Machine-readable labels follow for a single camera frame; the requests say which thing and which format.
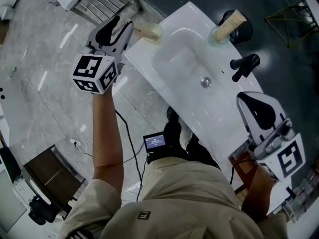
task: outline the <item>sink drain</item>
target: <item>sink drain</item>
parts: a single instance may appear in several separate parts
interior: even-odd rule
[[[211,79],[208,77],[203,77],[200,79],[200,83],[202,85],[203,88],[209,88],[211,85]]]

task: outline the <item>metal rack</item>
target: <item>metal rack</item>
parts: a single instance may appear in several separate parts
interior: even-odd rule
[[[141,10],[138,0],[79,0],[71,10],[89,22],[98,25],[105,20],[119,15],[134,3],[137,10]]]

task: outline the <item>gray floor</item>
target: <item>gray floor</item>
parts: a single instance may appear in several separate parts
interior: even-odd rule
[[[126,11],[121,17],[128,17],[129,13],[132,15],[132,10]],[[134,15],[133,18],[141,22],[159,22],[163,19],[152,10]],[[62,39],[75,24],[78,24],[76,30],[60,48]],[[20,81],[20,90],[33,115],[26,139],[10,147],[20,165],[55,144],[80,175],[87,181],[92,178],[92,158],[78,151],[64,137],[32,85],[37,88],[44,72],[47,71],[39,94],[63,132],[68,137],[81,141],[82,150],[85,150],[87,140],[92,138],[92,95],[79,91],[70,81],[69,74],[75,54],[81,52],[81,46],[85,44],[93,28],[89,22],[72,12],[64,11],[61,7],[49,4],[47,0],[20,0],[17,4],[5,45],[0,49],[0,64],[1,70],[7,72],[14,66],[17,68],[14,77]],[[130,45],[137,40],[138,37],[133,36]],[[143,143],[143,135],[163,130],[167,122],[168,104],[127,60],[124,59],[122,62],[126,65],[113,87],[113,98],[116,109],[128,122],[134,149],[137,151]],[[120,118],[118,124],[124,160],[127,160],[133,156],[133,152],[125,125]],[[185,125],[183,128],[185,130],[181,139],[185,144],[189,131]],[[91,141],[88,142],[87,152],[92,154]],[[138,155],[140,170],[143,169],[145,158],[146,152],[143,148]],[[220,166],[230,179],[230,163],[225,161]],[[124,170],[123,204],[136,199],[140,181],[134,160],[125,163]],[[237,188],[240,185],[241,181],[236,175],[233,187]]]
[[[298,185],[319,152],[319,102],[318,71],[312,69],[312,63],[318,63],[319,35],[312,35],[306,42],[295,49],[288,49],[278,33],[264,21],[264,18],[287,6],[285,0],[146,0],[165,15],[193,2],[212,21],[218,23],[223,14],[231,9],[238,9],[245,14],[253,25],[253,37],[250,41],[236,46],[242,56],[256,53],[261,64],[254,69],[265,94],[277,98],[288,116],[294,129],[300,132],[306,154],[306,165],[293,176],[293,184]],[[289,3],[301,0],[287,0]],[[276,24],[285,34],[285,25]],[[310,26],[304,23],[289,23],[292,40]]]

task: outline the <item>display screen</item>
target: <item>display screen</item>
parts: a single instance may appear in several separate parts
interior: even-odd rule
[[[151,138],[145,139],[147,149],[152,149],[159,146],[165,145],[164,135],[157,135]]]

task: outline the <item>shirt sleeve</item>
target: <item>shirt sleeve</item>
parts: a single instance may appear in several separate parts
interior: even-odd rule
[[[284,214],[275,214],[257,224],[265,239],[288,239]]]
[[[73,231],[89,225],[104,227],[121,204],[121,196],[115,188],[105,181],[91,180],[64,221],[59,239],[66,239]]]

